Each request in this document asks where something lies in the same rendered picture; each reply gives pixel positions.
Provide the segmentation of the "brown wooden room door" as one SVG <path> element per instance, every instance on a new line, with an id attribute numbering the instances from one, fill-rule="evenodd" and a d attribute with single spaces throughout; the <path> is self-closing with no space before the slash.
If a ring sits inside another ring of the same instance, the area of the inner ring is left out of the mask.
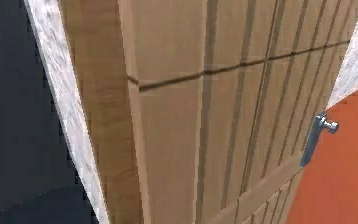
<path id="1" fill-rule="evenodd" d="M 287 224 L 358 0 L 58 0 L 99 224 Z"/>

